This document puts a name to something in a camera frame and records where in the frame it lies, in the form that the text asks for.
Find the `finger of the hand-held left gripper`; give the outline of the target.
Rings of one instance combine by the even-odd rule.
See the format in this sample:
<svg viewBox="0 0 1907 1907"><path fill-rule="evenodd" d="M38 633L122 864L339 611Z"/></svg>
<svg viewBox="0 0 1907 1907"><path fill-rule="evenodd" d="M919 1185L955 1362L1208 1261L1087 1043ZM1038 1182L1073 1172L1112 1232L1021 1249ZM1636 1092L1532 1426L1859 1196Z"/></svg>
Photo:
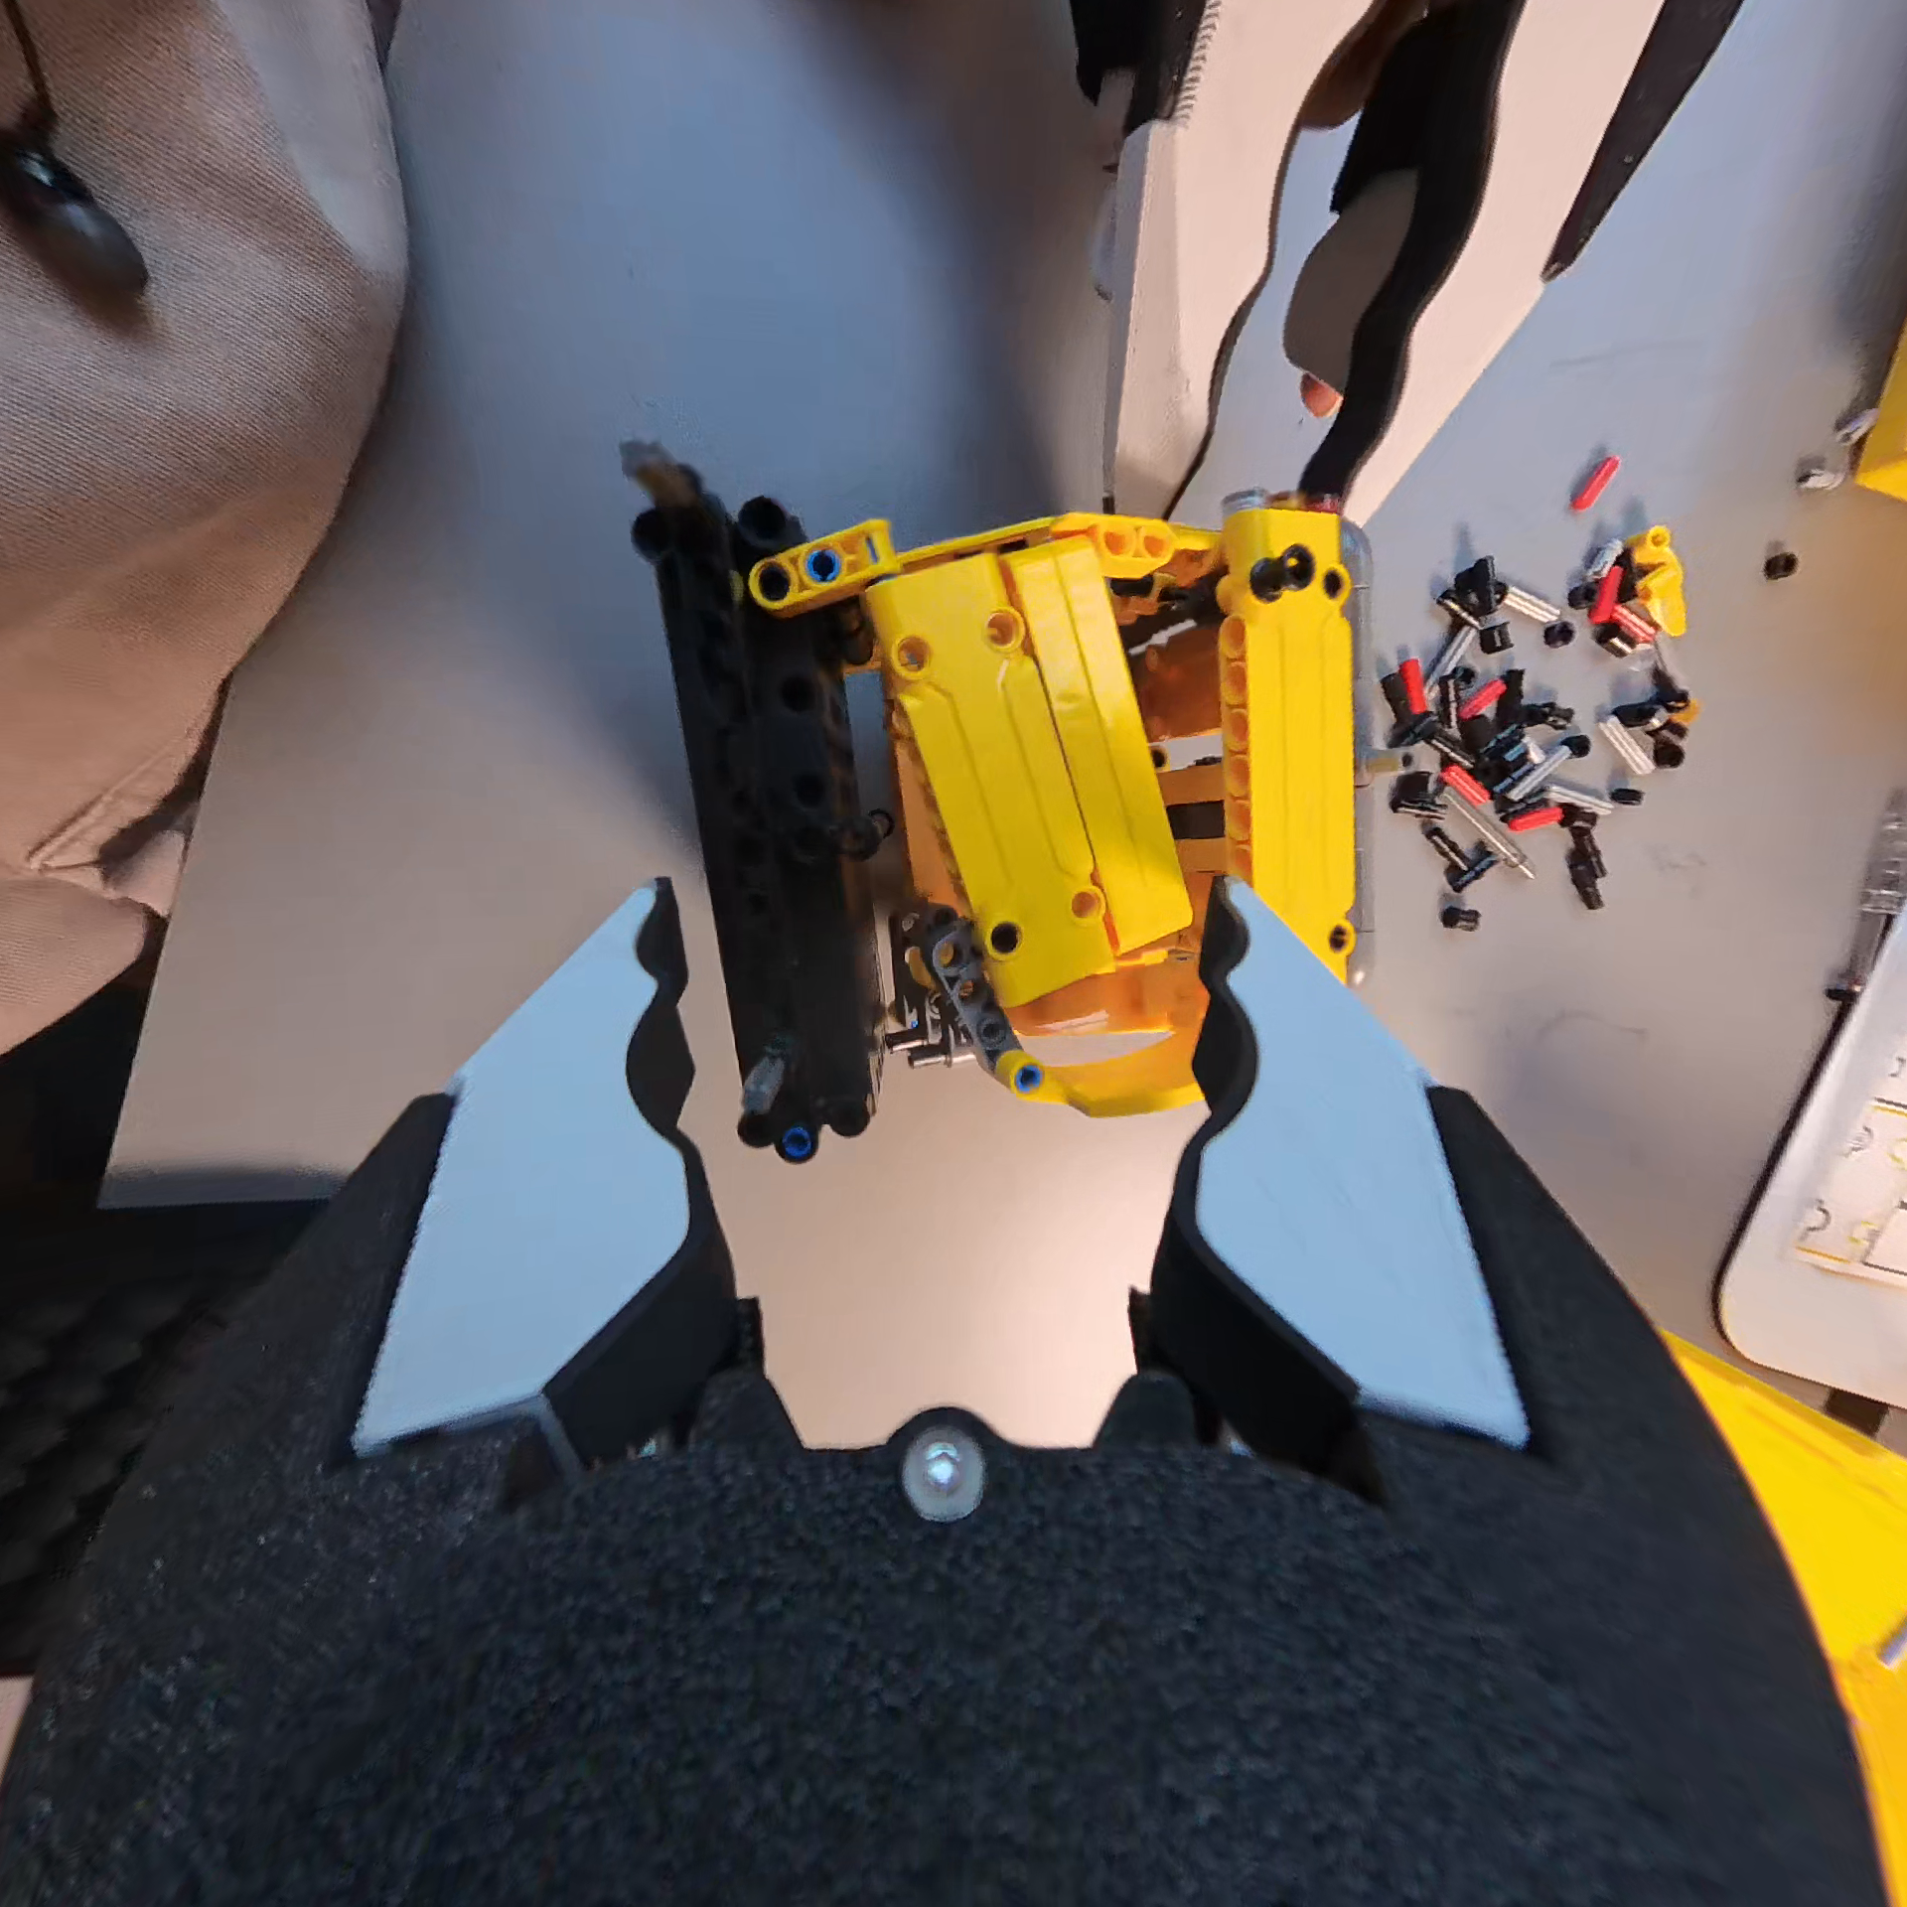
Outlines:
<svg viewBox="0 0 1907 1907"><path fill-rule="evenodd" d="M1274 260L1299 105L1367 16L1360 0L1206 0L1183 100L1136 132L1127 80L1104 80L1101 117L1119 129L1101 243L1117 512L1165 518L1191 489Z"/></svg>
<svg viewBox="0 0 1907 1907"><path fill-rule="evenodd" d="M1369 518L1532 317L1654 0L1433 4L1386 58L1335 186L1420 169L1299 494Z"/></svg>

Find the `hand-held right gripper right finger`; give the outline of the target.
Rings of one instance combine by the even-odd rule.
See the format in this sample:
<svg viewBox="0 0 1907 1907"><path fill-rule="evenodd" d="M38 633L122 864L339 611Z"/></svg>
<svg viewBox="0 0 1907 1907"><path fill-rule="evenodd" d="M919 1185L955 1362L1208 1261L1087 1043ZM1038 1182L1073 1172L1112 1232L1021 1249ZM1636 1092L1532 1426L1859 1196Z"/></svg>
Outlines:
<svg viewBox="0 0 1907 1907"><path fill-rule="evenodd" d="M1202 943L1191 1134L1148 1281L1148 1348L1274 1464L1367 1417L1532 1448L1433 1078L1237 877Z"/></svg>

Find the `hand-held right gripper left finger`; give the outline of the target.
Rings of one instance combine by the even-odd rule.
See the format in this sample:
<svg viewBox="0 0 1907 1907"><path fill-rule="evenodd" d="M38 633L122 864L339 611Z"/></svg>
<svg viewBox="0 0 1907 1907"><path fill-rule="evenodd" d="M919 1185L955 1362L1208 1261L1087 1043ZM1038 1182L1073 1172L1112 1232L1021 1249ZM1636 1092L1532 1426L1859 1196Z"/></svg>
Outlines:
<svg viewBox="0 0 1907 1907"><path fill-rule="evenodd" d="M687 953L634 887L454 1072L351 1456L528 1421L558 1469L692 1448L746 1359L699 1145Z"/></svg>

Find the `yellow toy brick vehicle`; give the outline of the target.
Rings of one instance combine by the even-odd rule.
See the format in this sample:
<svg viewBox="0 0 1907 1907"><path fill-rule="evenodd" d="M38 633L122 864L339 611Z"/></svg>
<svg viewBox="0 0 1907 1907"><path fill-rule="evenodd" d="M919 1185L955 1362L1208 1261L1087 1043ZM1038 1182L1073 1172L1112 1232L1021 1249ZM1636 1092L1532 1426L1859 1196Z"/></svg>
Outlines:
<svg viewBox="0 0 1907 1907"><path fill-rule="evenodd" d="M896 544L620 442L647 508L740 1066L734 1134L812 1163L882 1064L977 1064L1095 1118L1202 1094L1206 909L1259 890L1360 981L1369 544L1235 494Z"/></svg>

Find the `white desk stand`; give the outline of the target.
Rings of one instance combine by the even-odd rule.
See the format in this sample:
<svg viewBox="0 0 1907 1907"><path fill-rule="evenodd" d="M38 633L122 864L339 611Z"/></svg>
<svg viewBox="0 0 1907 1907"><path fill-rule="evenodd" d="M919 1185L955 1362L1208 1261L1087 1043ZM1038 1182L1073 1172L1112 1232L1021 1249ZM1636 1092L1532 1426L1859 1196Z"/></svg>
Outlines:
<svg viewBox="0 0 1907 1907"><path fill-rule="evenodd" d="M1795 1232L1875 1066L1907 1043L1907 941L1886 936L1869 986L1846 1005L1776 1159L1748 1203L1724 1276L1719 1329L1757 1365L1907 1405L1907 1290L1795 1261Z"/></svg>

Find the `person's left hand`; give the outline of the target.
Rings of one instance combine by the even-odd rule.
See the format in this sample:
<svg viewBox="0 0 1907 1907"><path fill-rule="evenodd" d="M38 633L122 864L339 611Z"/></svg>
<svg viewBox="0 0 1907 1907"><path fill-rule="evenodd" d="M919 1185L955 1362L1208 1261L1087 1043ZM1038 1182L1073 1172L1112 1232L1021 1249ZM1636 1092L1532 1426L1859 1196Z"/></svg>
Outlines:
<svg viewBox="0 0 1907 1907"><path fill-rule="evenodd" d="M1309 84L1299 132L1323 132L1355 117L1386 58L1423 16L1423 0L1369 4L1353 43ZM1353 189L1348 208L1335 214L1335 230L1299 265L1284 307L1284 362L1299 369L1299 405L1309 416L1335 416L1341 410L1353 330L1382 278L1397 271L1414 199L1414 164L1369 177Z"/></svg>

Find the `pair of small grey connectors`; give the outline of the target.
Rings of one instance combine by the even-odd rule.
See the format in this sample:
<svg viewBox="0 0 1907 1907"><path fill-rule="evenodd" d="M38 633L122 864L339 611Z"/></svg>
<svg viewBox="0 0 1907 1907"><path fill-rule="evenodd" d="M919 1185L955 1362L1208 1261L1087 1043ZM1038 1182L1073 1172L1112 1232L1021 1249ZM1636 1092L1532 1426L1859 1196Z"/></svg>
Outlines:
<svg viewBox="0 0 1907 1907"><path fill-rule="evenodd" d="M1879 424L1879 410L1854 410L1854 413L1846 413L1846 416L1833 425L1833 442L1826 442L1820 453L1808 453L1808 455L1799 461L1795 485L1799 485L1802 494L1843 489L1843 485L1854 474L1875 424Z"/></svg>

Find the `yellow plastic bin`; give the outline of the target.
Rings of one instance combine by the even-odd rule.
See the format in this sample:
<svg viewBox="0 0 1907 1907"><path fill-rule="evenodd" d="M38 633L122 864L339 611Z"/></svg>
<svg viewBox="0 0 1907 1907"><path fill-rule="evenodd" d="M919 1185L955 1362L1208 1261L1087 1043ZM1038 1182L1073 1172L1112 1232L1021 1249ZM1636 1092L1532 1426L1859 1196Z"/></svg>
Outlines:
<svg viewBox="0 0 1907 1907"><path fill-rule="evenodd" d="M1852 480L1882 496L1907 496L1907 328L1896 330L1875 425L1859 442Z"/></svg>
<svg viewBox="0 0 1907 1907"><path fill-rule="evenodd" d="M1869 1790L1886 1897L1907 1897L1907 1463L1666 1331L1762 1512L1833 1665Z"/></svg>

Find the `pile of small brick pins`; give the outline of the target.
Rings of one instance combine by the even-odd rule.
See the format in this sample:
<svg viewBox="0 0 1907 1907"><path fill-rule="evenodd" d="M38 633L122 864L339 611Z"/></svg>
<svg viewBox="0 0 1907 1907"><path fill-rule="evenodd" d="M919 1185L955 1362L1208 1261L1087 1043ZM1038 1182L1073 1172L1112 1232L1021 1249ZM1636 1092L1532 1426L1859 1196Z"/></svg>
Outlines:
<svg viewBox="0 0 1907 1907"><path fill-rule="evenodd" d="M1603 455L1572 508L1593 541L1540 592L1461 544L1433 609L1442 642L1382 675L1389 715L1389 809L1442 864L1437 925L1482 929L1475 890L1545 864L1584 917L1607 904L1607 824L1641 809L1654 777L1690 763L1703 697L1690 685L1690 576L1680 537L1597 518L1618 461Z"/></svg>

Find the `black textured pad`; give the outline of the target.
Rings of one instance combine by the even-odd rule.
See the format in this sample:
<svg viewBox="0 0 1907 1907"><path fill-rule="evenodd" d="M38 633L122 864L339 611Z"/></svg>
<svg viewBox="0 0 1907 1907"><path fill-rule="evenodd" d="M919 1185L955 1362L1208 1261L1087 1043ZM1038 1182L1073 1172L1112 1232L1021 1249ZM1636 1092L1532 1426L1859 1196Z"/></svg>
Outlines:
<svg viewBox="0 0 1907 1907"><path fill-rule="evenodd" d="M173 1392L322 1201L83 1210L0 1229L0 1673L33 1681Z"/></svg>

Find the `clear pen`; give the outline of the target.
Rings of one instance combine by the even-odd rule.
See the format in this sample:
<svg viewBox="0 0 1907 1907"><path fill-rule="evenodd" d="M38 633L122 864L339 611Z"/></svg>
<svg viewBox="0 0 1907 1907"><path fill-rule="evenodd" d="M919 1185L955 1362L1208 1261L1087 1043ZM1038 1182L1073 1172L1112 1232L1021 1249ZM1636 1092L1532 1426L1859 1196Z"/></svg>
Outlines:
<svg viewBox="0 0 1907 1907"><path fill-rule="evenodd" d="M1907 903L1907 789L1891 789L1869 838L1854 936L1843 972L1826 986L1833 1005L1852 1005L1869 986L1875 964L1904 917L1904 903Z"/></svg>

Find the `beige printed sweatshirt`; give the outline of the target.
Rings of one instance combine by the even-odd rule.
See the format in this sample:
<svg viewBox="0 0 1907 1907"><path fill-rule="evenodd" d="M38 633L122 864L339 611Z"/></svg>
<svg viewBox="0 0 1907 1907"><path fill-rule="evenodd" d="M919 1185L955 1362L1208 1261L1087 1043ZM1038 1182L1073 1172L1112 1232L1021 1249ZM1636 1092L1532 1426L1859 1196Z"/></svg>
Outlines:
<svg viewBox="0 0 1907 1907"><path fill-rule="evenodd" d="M173 909L192 768L320 556L406 297L391 4L23 4L128 311L0 230L0 1037Z"/></svg>

